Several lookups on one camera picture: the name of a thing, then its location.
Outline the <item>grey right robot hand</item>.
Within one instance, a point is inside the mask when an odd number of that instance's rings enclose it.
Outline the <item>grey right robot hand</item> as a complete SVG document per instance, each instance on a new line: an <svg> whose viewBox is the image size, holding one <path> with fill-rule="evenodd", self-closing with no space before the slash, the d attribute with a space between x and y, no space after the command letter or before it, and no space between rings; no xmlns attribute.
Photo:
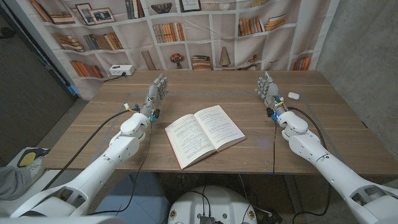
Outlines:
<svg viewBox="0 0 398 224"><path fill-rule="evenodd" d="M254 91L264 101L268 117L276 119L288 110L284 105L284 99L281 96L277 85L274 83L273 78L267 71L264 72L264 77L259 77L257 85L258 88Z"/></svg>

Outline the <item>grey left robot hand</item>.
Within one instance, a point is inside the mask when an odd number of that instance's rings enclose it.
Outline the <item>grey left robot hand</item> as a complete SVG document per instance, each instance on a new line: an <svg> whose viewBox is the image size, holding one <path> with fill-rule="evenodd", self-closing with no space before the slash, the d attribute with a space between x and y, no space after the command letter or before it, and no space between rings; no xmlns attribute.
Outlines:
<svg viewBox="0 0 398 224"><path fill-rule="evenodd" d="M168 78L161 73L153 84L149 86L144 104L140 108L140 113L150 117L155 111L159 111L162 100L168 92Z"/></svg>

